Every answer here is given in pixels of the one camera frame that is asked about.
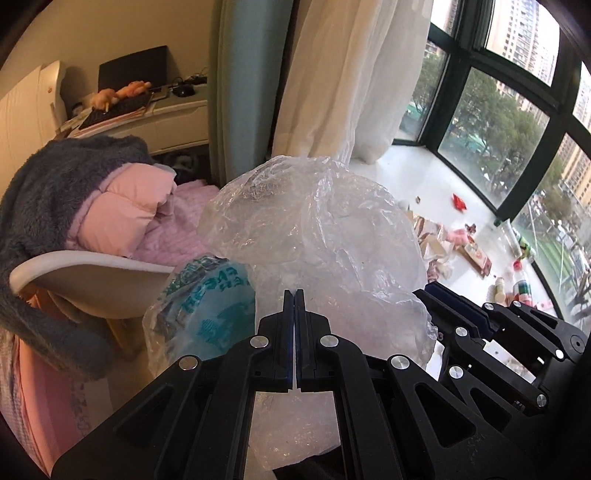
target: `drawer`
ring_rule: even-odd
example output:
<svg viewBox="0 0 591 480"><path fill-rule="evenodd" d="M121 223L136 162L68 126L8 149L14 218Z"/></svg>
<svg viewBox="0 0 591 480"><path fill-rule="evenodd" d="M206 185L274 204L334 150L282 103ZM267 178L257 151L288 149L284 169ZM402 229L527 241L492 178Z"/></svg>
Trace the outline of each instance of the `drawer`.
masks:
<svg viewBox="0 0 591 480"><path fill-rule="evenodd" d="M129 135L134 135L136 137L140 137L143 139L146 144L148 145L148 152L155 152L162 147L158 142L158 135L156 133L156 126L153 122L149 121L151 119L145 119L143 123L138 125L136 122L123 125L119 128L114 128L113 130L108 130L106 133L110 137L115 138L123 138Z"/></svg>
<svg viewBox="0 0 591 480"><path fill-rule="evenodd" d="M208 138L207 106L153 118L161 149L206 141Z"/></svg>

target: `chair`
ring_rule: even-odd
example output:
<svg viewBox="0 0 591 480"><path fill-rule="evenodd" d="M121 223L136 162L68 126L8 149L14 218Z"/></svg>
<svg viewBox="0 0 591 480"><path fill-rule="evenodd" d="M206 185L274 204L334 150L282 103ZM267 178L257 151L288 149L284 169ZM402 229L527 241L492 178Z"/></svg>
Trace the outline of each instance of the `chair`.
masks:
<svg viewBox="0 0 591 480"><path fill-rule="evenodd" d="M173 267L94 252L62 250L39 255L10 274L15 295L30 284L81 311L106 319L125 356L132 348L119 320L142 317L163 290Z"/></svg>

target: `keyboard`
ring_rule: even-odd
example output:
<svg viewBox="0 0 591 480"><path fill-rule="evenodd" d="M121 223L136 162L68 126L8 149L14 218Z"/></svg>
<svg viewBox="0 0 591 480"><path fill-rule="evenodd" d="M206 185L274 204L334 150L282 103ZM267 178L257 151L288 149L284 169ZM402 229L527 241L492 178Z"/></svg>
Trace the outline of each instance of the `keyboard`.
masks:
<svg viewBox="0 0 591 480"><path fill-rule="evenodd" d="M116 105L111 105L111 107L109 107L108 112L104 110L94 109L78 127L78 130L84 130L85 128L92 127L96 124L101 124L102 122L106 122L107 120L113 120L114 118L117 118L122 115L127 115L129 113L139 113L140 110L145 110L146 106L150 102L151 97L152 94L147 92L142 93L137 97L125 98L123 100L120 100L119 103L117 103Z"/></svg>

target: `red wrapper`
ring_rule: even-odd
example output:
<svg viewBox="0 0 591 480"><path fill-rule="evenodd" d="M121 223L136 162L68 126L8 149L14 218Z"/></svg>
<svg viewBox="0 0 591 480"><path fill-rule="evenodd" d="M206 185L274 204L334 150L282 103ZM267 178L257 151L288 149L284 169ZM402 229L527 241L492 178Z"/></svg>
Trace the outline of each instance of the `red wrapper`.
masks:
<svg viewBox="0 0 591 480"><path fill-rule="evenodd" d="M456 210L459 210L460 212L463 212L464 210L466 210L466 204L464 203L464 200L462 200L455 193L453 194L452 199L453 199L453 206L456 208Z"/></svg>

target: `transparent plastic bag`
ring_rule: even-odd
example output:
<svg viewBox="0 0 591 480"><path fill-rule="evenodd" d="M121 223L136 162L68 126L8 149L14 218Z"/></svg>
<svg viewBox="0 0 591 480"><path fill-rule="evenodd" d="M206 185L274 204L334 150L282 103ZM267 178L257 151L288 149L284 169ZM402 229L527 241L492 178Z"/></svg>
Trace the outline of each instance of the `transparent plastic bag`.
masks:
<svg viewBox="0 0 591 480"><path fill-rule="evenodd" d="M256 321L282 310L284 290L367 355L403 353L424 367L436 328L412 294L427 282L413 227L388 191L331 158L275 157L226 185L198 234L248 265ZM339 444L330 393L257 394L250 446L274 469Z"/></svg>
<svg viewBox="0 0 591 480"><path fill-rule="evenodd" d="M224 355L255 331L255 295L244 265L206 255L176 269L142 325L155 377L183 355Z"/></svg>

